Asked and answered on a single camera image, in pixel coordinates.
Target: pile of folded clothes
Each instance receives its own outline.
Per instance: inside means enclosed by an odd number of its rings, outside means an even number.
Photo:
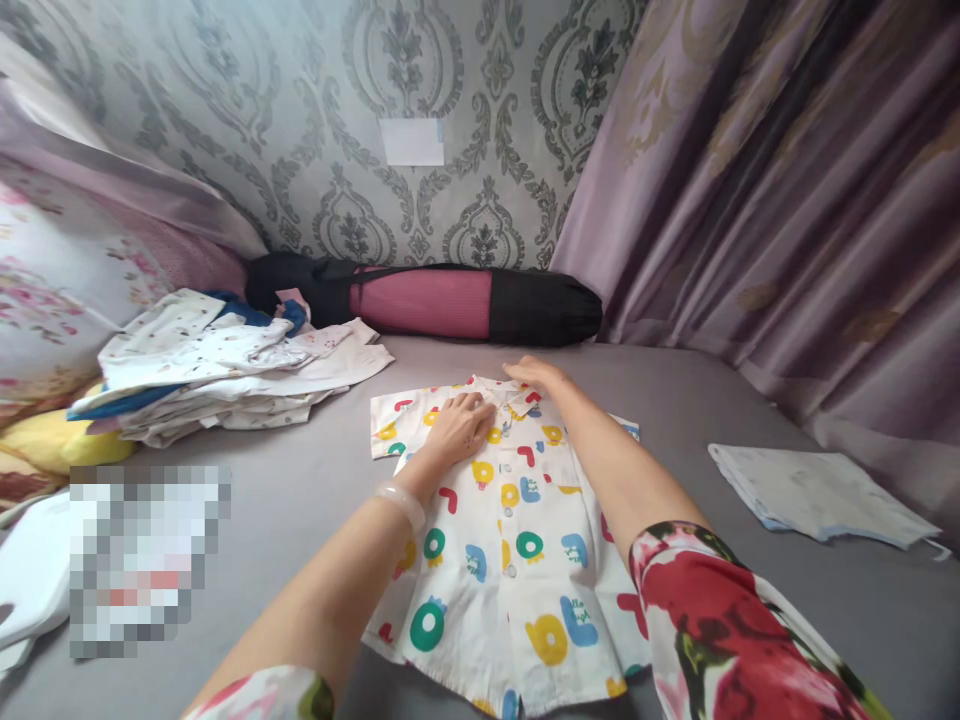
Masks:
[[[167,295],[100,351],[104,391],[69,419],[158,448],[203,428],[282,427],[393,361],[359,319],[314,329],[296,291],[277,294],[273,318],[230,293]]]

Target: white baby clothes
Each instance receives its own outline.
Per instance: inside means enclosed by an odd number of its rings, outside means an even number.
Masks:
[[[311,406],[393,361],[385,347],[371,344],[379,335],[359,319],[287,338],[288,320],[245,325],[233,313],[217,318],[223,306],[192,290],[166,296],[101,351],[109,390],[72,409],[182,385],[117,418],[122,438],[162,448],[218,425],[247,430],[306,422]]]
[[[496,717],[619,695],[650,661],[639,601],[552,403],[476,376],[374,398],[373,457],[399,455],[399,471],[471,391],[496,424],[441,481],[364,641]]]
[[[245,325],[233,313],[217,318],[223,306],[222,300],[187,289],[164,297],[100,351],[108,389],[73,409],[91,410],[149,387],[297,367],[317,356],[304,343],[306,336],[284,337],[293,327],[289,320]]]
[[[721,474],[768,530],[826,542],[862,535],[906,550],[940,533],[840,453],[707,446]]]

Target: white bangle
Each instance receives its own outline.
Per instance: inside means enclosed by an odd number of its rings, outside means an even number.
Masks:
[[[413,526],[413,531],[417,532],[427,521],[427,514],[423,511],[423,506],[417,499],[406,490],[398,488],[396,485],[381,485],[373,493],[374,497],[386,498],[403,510],[407,520]]]

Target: blue garment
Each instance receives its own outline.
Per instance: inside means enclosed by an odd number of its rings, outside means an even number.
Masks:
[[[223,317],[227,313],[234,313],[244,319],[244,325],[253,325],[254,327],[268,327],[270,323],[273,322],[273,318],[266,313],[255,310],[245,302],[241,302],[236,293],[218,290],[204,293],[204,295],[208,295],[216,300],[223,300],[223,309],[217,313],[217,318]],[[292,338],[307,321],[307,314],[295,300],[286,300],[283,303],[283,307],[283,319],[293,323],[293,329],[290,330],[286,336]],[[170,393],[179,390],[185,385],[186,383],[180,383],[178,385],[161,385],[160,387],[147,388],[146,390],[141,390],[127,397],[111,400],[108,403],[104,403],[86,412],[68,410],[67,420],[102,420],[125,413],[136,412],[140,408],[144,408],[151,403],[157,402],[157,400],[165,398]]]

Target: wall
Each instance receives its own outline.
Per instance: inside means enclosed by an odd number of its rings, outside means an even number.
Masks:
[[[274,250],[546,267],[645,5],[0,0],[0,30]],[[385,164],[377,118],[416,116],[445,166]]]

